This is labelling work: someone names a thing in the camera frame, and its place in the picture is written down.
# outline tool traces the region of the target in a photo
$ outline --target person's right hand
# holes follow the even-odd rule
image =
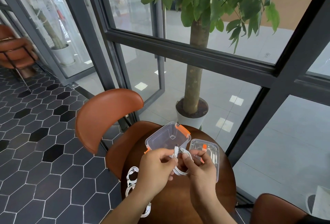
[[[216,195],[217,170],[211,157],[201,150],[190,150],[192,159],[187,154],[182,154],[184,164],[188,168],[190,179],[190,200],[194,209],[199,210],[206,207],[212,201],[218,201]],[[202,157],[204,163],[196,159],[194,155]]]

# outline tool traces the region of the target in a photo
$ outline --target chair seat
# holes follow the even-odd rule
[[[31,52],[31,54],[35,60],[38,60],[38,56],[34,52]],[[34,60],[28,56],[23,59],[13,60],[13,63],[17,68],[25,68],[27,66],[33,65]],[[9,61],[0,60],[0,65],[5,68],[14,68]]]
[[[105,162],[118,179],[121,179],[122,169],[128,153],[134,144],[145,134],[160,125],[148,122],[138,121],[129,127],[126,132],[109,148],[105,156]]]

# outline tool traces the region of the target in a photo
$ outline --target chair backrest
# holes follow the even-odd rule
[[[111,89],[90,99],[76,118],[76,134],[84,147],[96,154],[102,136],[116,121],[143,108],[141,96],[129,89]]]
[[[296,224],[306,212],[280,197],[261,194],[254,203],[250,224]]]
[[[10,27],[0,24],[0,41],[11,38],[16,38],[14,31]]]
[[[0,41],[0,60],[8,61],[6,56],[1,52],[6,52],[7,56],[11,60],[23,59],[26,57],[31,58],[23,47],[25,47],[27,51],[33,50],[32,44],[26,38],[16,38]]]

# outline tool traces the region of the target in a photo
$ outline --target tabletop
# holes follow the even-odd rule
[[[190,132],[191,139],[202,139],[215,143],[215,141],[204,132],[185,126]],[[155,128],[141,137],[132,147],[128,154],[121,178],[122,199],[125,198],[127,188],[126,176],[132,166],[139,167],[140,160],[146,151],[145,140],[160,127]],[[219,201],[229,212],[235,211],[236,204],[236,182],[233,169],[225,152],[220,148],[219,180],[216,183],[216,193]],[[173,175],[173,180],[168,181],[165,188],[151,201],[151,212],[146,218],[141,218],[139,223],[202,223],[198,214],[190,202],[190,181],[187,176]]]

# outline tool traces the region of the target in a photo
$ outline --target clear plastic lid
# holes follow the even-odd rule
[[[212,159],[214,165],[217,169],[217,182],[219,179],[219,146],[216,143],[211,143],[206,140],[193,139],[190,143],[189,150],[197,149],[205,151]]]
[[[190,140],[190,132],[184,126],[171,121],[146,139],[146,147],[148,150],[174,149],[178,144],[179,147],[186,148]]]

